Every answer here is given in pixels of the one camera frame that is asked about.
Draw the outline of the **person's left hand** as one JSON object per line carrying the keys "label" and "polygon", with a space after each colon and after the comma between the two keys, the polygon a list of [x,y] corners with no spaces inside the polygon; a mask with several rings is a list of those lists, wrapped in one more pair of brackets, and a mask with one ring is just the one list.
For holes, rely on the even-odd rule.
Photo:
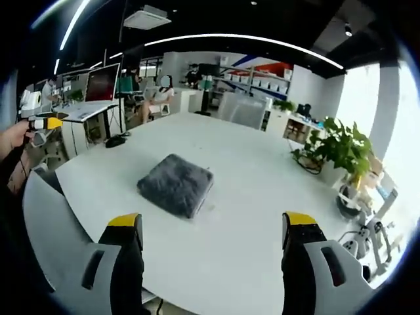
{"label": "person's left hand", "polygon": [[29,122],[19,121],[8,129],[1,131],[0,158],[5,159],[10,152],[23,145],[26,138],[32,139],[34,133],[30,131]]}

